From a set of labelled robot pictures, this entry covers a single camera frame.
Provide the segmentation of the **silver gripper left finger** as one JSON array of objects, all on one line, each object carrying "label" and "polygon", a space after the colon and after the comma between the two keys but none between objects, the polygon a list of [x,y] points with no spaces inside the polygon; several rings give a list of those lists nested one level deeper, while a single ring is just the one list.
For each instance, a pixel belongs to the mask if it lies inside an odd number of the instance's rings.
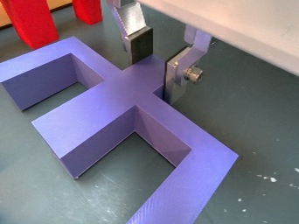
[{"label": "silver gripper left finger", "polygon": [[145,24],[141,5],[135,0],[107,0],[120,30],[129,64],[153,53],[153,29]]}]

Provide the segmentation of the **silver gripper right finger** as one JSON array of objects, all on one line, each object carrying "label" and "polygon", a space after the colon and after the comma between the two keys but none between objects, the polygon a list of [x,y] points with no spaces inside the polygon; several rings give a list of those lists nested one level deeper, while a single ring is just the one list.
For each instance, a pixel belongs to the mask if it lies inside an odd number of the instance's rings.
[{"label": "silver gripper right finger", "polygon": [[185,46],[165,62],[163,99],[173,104],[183,96],[188,83],[197,83],[203,71],[195,63],[209,49],[211,35],[200,29],[185,26]]}]

